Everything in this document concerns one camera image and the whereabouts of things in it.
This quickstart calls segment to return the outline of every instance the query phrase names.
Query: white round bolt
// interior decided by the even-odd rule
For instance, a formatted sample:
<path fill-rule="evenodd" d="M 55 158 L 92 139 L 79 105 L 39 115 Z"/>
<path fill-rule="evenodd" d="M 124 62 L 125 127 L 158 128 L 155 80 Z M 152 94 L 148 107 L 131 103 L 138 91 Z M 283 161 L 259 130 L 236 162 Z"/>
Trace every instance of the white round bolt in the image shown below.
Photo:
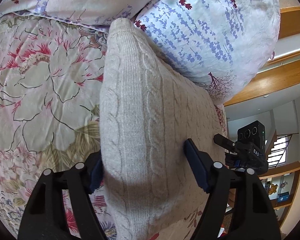
<path fill-rule="evenodd" d="M 84 168 L 84 163 L 77 163 L 77 164 L 75 165 L 75 168 L 78 169 L 78 170 L 83 169 L 83 168 Z"/>
<path fill-rule="evenodd" d="M 215 163 L 213 163 L 213 166 L 217 169 L 221 169 L 223 165 L 220 162 L 215 162 Z"/>
<path fill-rule="evenodd" d="M 254 170 L 252 168 L 247 168 L 247 173 L 250 175 L 254 174 Z"/>
<path fill-rule="evenodd" d="M 51 171 L 52 171 L 52 170 L 50 170 L 50 169 L 45 169 L 45 170 L 43 171 L 43 174 L 46 175 L 46 176 L 48 176 L 48 175 L 51 174 Z"/>

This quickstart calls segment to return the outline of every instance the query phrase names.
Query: floral bedsheet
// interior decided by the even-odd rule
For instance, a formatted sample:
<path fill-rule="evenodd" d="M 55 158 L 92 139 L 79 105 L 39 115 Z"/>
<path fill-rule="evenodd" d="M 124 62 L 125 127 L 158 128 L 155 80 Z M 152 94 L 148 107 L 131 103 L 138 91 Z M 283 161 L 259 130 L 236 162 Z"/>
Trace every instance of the floral bedsheet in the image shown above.
<path fill-rule="evenodd" d="M 67 170 L 100 149 L 106 40 L 102 32 L 41 17 L 0 18 L 0 219 L 15 237 L 42 171 Z M 226 134 L 224 107 L 216 111 Z M 70 232 L 80 236 L 67 191 L 63 197 Z M 108 239 L 115 240 L 103 185 L 90 199 Z M 190 238 L 202 211 L 185 214 L 151 240 Z"/>

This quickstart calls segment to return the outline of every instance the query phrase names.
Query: large flower print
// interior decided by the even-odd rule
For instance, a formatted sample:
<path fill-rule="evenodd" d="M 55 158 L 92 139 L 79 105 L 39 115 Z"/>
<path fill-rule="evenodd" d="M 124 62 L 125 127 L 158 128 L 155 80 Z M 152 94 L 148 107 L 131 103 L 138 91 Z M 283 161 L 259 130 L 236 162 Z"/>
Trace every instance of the large flower print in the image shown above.
<path fill-rule="evenodd" d="M 29 151 L 66 150 L 99 102 L 102 46 L 55 21 L 8 17 L 10 28 L 0 23 L 0 149 L 22 140 Z"/>

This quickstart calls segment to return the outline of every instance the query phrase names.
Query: blue box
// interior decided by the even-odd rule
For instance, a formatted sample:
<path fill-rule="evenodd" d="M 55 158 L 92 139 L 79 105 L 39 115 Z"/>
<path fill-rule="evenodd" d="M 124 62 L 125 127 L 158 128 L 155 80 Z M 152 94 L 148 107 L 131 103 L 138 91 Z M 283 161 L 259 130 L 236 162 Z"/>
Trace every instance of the blue box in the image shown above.
<path fill-rule="evenodd" d="M 282 202 L 289 199 L 289 192 L 284 192 L 278 195 L 277 202 Z"/>

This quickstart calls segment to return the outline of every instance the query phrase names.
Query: cream cable-knit sweater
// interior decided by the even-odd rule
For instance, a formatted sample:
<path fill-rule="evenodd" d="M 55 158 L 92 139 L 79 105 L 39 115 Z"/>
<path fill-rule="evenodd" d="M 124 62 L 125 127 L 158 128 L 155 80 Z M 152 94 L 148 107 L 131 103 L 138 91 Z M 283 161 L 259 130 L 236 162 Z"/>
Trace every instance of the cream cable-knit sweater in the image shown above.
<path fill-rule="evenodd" d="M 208 93 L 159 60 L 127 19 L 110 27 L 100 131 L 118 240 L 147 240 L 207 201 L 183 153 L 187 138 L 224 163 Z"/>

